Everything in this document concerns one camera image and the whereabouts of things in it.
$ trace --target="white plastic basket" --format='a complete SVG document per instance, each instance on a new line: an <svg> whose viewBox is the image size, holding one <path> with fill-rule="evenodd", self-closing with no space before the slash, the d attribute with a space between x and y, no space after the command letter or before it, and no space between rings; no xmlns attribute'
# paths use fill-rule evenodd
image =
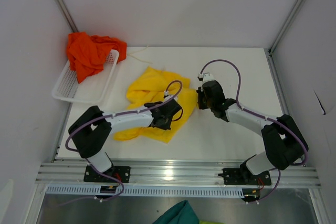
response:
<svg viewBox="0 0 336 224"><path fill-rule="evenodd" d="M76 71L70 70L70 62L67 61L53 88L52 97L67 102L101 102L111 81L118 57L119 52L111 50L104 63L104 70L87 77L81 84L78 84Z"/></svg>

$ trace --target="teal fabric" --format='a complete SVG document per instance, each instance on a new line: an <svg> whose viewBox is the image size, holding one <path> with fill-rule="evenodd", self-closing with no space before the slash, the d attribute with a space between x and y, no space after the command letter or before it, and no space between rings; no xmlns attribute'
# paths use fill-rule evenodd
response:
<svg viewBox="0 0 336 224"><path fill-rule="evenodd" d="M153 224L199 224L199 219L187 200L167 210Z"/></svg>

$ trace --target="gray floor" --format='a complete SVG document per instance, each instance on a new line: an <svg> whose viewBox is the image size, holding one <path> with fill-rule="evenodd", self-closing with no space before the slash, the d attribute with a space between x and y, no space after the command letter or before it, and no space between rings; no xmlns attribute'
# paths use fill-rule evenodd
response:
<svg viewBox="0 0 336 224"><path fill-rule="evenodd" d="M119 223L150 224L174 204L185 198L119 197L99 203L84 199L57 207L74 199L72 195L46 195L39 224ZM202 220L237 223L305 223L317 224L307 190L278 189L260 205L245 205L240 199L187 198Z"/></svg>

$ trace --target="orange cloth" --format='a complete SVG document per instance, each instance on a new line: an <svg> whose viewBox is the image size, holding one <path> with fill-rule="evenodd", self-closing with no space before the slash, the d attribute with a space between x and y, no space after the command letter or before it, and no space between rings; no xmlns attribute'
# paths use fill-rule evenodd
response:
<svg viewBox="0 0 336 224"><path fill-rule="evenodd" d="M69 34L67 55L70 69L76 71L78 83L102 71L112 49L119 52L118 62L126 59L126 42L108 36L90 37L86 32Z"/></svg>

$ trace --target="white table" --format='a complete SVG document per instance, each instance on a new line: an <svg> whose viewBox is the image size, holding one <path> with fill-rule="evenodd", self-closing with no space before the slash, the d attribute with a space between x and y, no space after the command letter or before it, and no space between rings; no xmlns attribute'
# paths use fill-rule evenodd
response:
<svg viewBox="0 0 336 224"><path fill-rule="evenodd" d="M142 48L128 48L128 53ZM177 72L191 79L191 88L197 89L197 79L203 65L213 59L232 61L240 70L242 85L240 102L245 106L269 115L282 115L279 100L270 74L267 59L262 48L147 48L134 54L151 61L152 67ZM130 103L125 94L128 86L136 80L149 64L131 57L115 68L101 110L122 111ZM227 98L235 98L238 84L237 73L232 66L223 62L213 63L205 72L211 72L223 87ZM83 112L87 104L72 105L64 133L59 158L77 158L79 155L65 149L68 129ZM226 123L213 116L210 110L194 110L187 123L173 139L164 144L139 136L133 140L118 142L110 135L103 147L112 159L177 159L195 161L234 161L251 157L264 151L260 136L239 125Z"/></svg>

